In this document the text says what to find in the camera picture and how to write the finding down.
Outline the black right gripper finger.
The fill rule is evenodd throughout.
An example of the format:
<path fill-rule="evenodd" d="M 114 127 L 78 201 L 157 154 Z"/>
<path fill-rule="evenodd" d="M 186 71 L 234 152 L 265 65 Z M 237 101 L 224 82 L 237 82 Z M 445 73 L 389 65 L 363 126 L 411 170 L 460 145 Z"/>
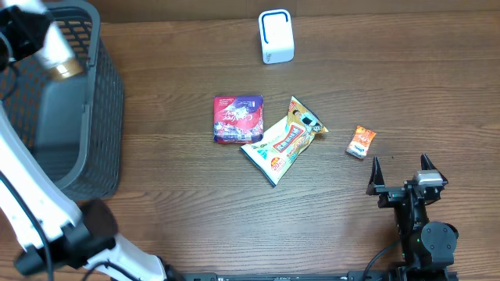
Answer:
<path fill-rule="evenodd" d="M 421 169 L 424 170 L 424 171 L 427 171 L 427 170 L 436 170 L 442 180 L 443 180 L 443 183 L 447 183 L 448 180 L 447 178 L 434 166 L 434 164 L 431 162 L 431 160 L 428 158 L 428 156 L 423 153 L 421 156 L 420 156 L 420 161 L 421 161 Z"/>
<path fill-rule="evenodd" d="M 386 187 L 383 174 L 380 168 L 380 162 L 377 156 L 373 158 L 372 162 L 372 172 L 370 175 L 370 181 L 366 188 L 367 194 L 379 194 L 381 189 Z"/>

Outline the white bamboo print tube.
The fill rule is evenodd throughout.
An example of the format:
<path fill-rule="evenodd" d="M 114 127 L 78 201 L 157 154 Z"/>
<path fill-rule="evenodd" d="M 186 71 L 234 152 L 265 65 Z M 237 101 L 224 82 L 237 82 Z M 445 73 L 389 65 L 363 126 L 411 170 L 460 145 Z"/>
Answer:
<path fill-rule="evenodd" d="M 47 16 L 49 25 L 45 31 L 42 47 L 34 53 L 39 63 L 50 73 L 53 80 L 65 80 L 82 74 L 83 67 L 78 62 L 73 49 L 59 29 L 47 6 L 39 0 L 4 1 L 4 5 L 17 5 L 22 12 Z"/>

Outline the small orange packet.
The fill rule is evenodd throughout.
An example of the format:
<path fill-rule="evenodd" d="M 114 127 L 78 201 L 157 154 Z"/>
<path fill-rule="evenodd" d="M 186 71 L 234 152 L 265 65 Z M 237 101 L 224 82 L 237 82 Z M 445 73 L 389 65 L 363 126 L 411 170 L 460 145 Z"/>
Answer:
<path fill-rule="evenodd" d="M 358 159 L 364 159 L 377 133 L 363 126 L 357 126 L 346 152 Z"/>

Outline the yellow snack bag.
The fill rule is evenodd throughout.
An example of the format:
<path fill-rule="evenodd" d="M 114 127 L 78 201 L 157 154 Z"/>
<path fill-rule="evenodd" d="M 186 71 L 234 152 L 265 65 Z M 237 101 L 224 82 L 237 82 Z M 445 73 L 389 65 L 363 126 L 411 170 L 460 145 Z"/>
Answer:
<path fill-rule="evenodd" d="M 328 132 L 318 116 L 292 96 L 287 115 L 266 130 L 261 141 L 240 150 L 275 187 L 315 136 Z"/>

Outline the red purple pad pack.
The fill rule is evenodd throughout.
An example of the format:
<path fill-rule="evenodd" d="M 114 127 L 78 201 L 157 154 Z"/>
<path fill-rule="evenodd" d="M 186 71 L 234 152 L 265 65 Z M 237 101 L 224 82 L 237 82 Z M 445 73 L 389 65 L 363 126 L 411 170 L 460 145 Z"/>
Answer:
<path fill-rule="evenodd" d="M 218 144 L 251 144 L 263 138 L 262 95 L 215 96 L 213 136 Z"/>

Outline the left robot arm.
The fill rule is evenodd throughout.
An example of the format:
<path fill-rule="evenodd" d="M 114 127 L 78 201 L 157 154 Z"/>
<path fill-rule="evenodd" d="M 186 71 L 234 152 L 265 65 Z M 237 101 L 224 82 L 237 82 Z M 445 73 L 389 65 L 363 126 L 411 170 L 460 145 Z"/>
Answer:
<path fill-rule="evenodd" d="M 25 276 L 69 266 L 114 280 L 172 269 L 118 230 L 123 81 L 85 1 L 1 4 L 1 208 Z"/>

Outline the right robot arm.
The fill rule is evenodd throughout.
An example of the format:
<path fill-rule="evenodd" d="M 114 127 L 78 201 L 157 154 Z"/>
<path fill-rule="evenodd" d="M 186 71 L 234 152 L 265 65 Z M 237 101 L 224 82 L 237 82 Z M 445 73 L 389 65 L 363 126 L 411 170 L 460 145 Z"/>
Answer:
<path fill-rule="evenodd" d="M 366 193 L 378 196 L 379 208 L 392 208 L 399 232 L 404 262 L 388 270 L 388 280 L 450 280 L 447 267 L 454 263 L 458 230 L 449 223 L 432 222 L 427 206 L 441 199 L 448 184 L 426 154 L 421 169 L 401 187 L 388 187 L 378 157 L 373 158 Z"/>

